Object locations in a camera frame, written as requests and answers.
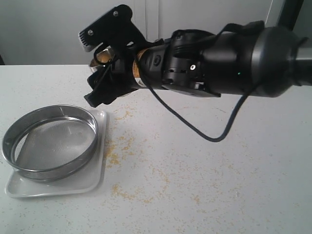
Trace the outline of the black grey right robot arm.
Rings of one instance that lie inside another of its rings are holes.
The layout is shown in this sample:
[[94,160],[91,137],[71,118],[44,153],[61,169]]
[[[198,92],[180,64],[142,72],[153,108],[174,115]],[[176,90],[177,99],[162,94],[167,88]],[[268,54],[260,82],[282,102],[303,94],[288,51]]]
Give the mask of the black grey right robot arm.
[[138,89],[170,90],[200,98],[222,94],[278,97],[312,83],[312,50],[306,38],[255,21],[227,24],[218,34],[176,30],[149,42],[132,23],[127,5],[114,7],[79,33],[82,47],[109,57],[88,78],[92,107]]

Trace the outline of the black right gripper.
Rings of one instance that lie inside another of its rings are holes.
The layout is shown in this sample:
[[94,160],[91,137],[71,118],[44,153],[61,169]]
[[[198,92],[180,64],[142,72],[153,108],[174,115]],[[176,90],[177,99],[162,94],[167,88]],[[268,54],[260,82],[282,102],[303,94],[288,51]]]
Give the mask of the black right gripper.
[[87,79],[92,91],[84,98],[91,107],[111,104],[122,94],[138,89],[170,90],[173,84],[165,77],[171,41],[148,42],[132,23],[132,16],[131,8],[121,4],[78,34],[85,52],[101,44],[115,52],[112,65],[101,66]]

